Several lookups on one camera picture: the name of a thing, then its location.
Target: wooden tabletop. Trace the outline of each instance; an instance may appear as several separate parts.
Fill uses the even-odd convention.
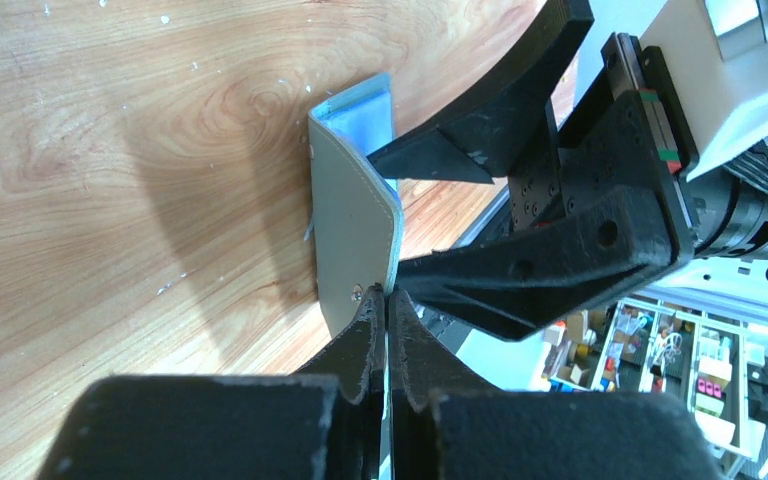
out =
[[[405,132],[537,4],[0,0],[0,478],[36,473],[94,380],[286,373],[321,348],[306,112],[389,71]],[[404,182],[403,256],[501,187]]]

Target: screw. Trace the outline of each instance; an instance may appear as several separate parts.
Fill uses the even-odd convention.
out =
[[[360,300],[363,298],[363,287],[360,285],[355,285],[355,288],[352,289],[352,301],[355,303],[360,303]]]

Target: wood grain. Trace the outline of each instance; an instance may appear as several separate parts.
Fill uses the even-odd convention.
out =
[[[404,132],[537,3],[1,0],[0,478],[35,474],[94,380],[285,373],[321,348],[306,111],[389,71]],[[501,186],[405,182],[403,254]]]

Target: round hole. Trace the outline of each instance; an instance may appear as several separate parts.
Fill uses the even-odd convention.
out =
[[[527,280],[534,275],[534,262],[531,260],[520,260],[511,265],[511,274],[520,280]]]
[[[612,247],[617,243],[619,235],[620,231],[616,222],[608,220],[600,225],[599,230],[596,231],[596,241],[599,242],[599,245],[602,247]]]

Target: wooden table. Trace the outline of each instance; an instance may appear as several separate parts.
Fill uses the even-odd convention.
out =
[[[35,474],[96,379],[286,373],[321,348],[307,110],[389,71],[404,132],[537,4],[0,0],[0,478]],[[405,182],[403,255],[501,186]]]

